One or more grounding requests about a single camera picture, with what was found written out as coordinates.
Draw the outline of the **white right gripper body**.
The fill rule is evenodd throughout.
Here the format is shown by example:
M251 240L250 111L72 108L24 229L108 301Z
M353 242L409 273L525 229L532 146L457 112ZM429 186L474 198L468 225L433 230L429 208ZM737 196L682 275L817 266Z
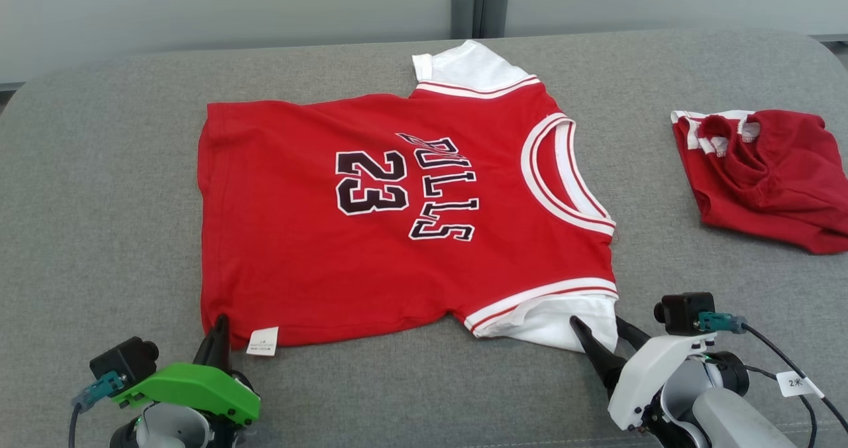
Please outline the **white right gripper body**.
M608 405L611 419L619 429L642 425L636 409L645 408L690 355L703 353L708 333L691 337L663 335L651 337L620 372Z

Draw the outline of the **grey partition post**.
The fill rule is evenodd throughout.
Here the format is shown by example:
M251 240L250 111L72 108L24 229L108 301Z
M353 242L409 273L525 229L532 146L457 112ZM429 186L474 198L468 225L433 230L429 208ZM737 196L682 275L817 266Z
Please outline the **grey partition post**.
M476 38L505 37L509 0L476 0L474 31Z
M467 40L474 37L475 0L450 0L449 38Z

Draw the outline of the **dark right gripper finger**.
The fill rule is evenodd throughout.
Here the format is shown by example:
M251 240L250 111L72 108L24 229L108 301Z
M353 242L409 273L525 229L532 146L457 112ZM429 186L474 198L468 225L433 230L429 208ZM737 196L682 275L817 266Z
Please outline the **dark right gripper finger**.
M590 359L590 363L604 385L609 399L612 398L619 382L621 371L627 361L619 357L599 342L590 327L578 316L570 316L570 327L580 342L582 350Z
M620 339L627 341L636 351L642 349L645 343L651 339L651 336L638 327L630 324L630 322L618 316L615 318L617 322L617 335Z

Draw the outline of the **red shorts with white stripe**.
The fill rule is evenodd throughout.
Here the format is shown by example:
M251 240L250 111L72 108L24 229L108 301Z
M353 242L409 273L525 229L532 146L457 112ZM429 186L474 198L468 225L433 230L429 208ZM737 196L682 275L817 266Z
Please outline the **red shorts with white stripe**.
M670 122L703 224L812 254L848 252L848 176L820 116L673 111Z

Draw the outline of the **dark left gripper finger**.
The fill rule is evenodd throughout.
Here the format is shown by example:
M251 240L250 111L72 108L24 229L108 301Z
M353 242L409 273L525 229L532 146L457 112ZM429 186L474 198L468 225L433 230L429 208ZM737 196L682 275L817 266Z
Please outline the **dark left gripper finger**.
M231 344L229 318L221 314L216 318L215 324L208 331L199 350L193 358L193 364L201 366L212 366L222 370L231 371Z

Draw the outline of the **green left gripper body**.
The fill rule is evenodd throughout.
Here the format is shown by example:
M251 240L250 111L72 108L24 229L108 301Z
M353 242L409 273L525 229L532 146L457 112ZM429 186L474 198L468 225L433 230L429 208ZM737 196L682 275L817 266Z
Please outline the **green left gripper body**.
M244 382L214 366L174 363L157 370L113 397L120 408L158 402L185 406L235 424L249 425L260 417L261 399Z

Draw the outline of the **red number 23 jersey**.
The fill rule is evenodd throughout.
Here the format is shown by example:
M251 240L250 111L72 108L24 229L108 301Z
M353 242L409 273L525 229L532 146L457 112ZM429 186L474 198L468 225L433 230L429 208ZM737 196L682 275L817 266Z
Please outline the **red number 23 jersey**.
M199 140L203 326L234 347L405 331L617 346L617 225L576 163L575 122L476 41L413 56L409 97L210 103Z

